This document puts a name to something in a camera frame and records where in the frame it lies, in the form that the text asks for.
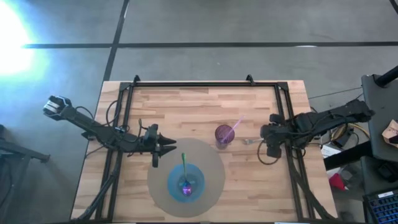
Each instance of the wooden tabletop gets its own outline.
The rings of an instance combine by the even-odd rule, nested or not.
[[[288,83],[294,113],[309,112],[310,105],[304,82],[288,81]],[[119,84],[120,82],[104,82],[96,113],[98,122],[105,123],[106,109],[117,99]],[[284,111],[287,111],[285,100],[283,102]],[[133,134],[137,134],[137,121],[141,118],[143,126],[158,124],[159,131],[165,137],[197,138],[218,150],[215,147],[215,129],[221,124],[233,126],[242,115],[245,117],[236,128],[235,139],[231,145],[225,150],[218,150],[224,163],[226,180],[224,191],[215,206],[192,218],[173,217],[163,212],[148,192],[147,170],[152,157],[148,154],[135,154],[123,157],[113,220],[115,222],[297,221],[285,153],[282,153],[282,158],[276,164],[265,166],[256,156],[258,144],[242,143],[243,139],[258,139],[260,127],[269,123],[269,115],[272,113],[278,111],[275,92],[271,87],[135,88],[129,118],[130,133]],[[96,141],[90,142],[88,152],[99,146]],[[328,212],[337,217],[319,147],[309,146],[306,150],[304,161],[310,188]],[[72,218],[81,215],[98,193],[105,157],[106,149],[101,149],[85,160]],[[273,160],[266,156],[262,158],[269,162]],[[104,209],[106,213],[108,203],[105,203]]]

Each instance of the blue bowl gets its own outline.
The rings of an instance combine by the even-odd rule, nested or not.
[[[182,193],[182,185],[185,182],[184,166],[182,164],[175,166],[169,174],[167,188],[169,194],[178,202],[194,202],[205,191],[205,176],[197,166],[187,164],[187,180],[192,186],[192,194],[190,196],[185,196]]]

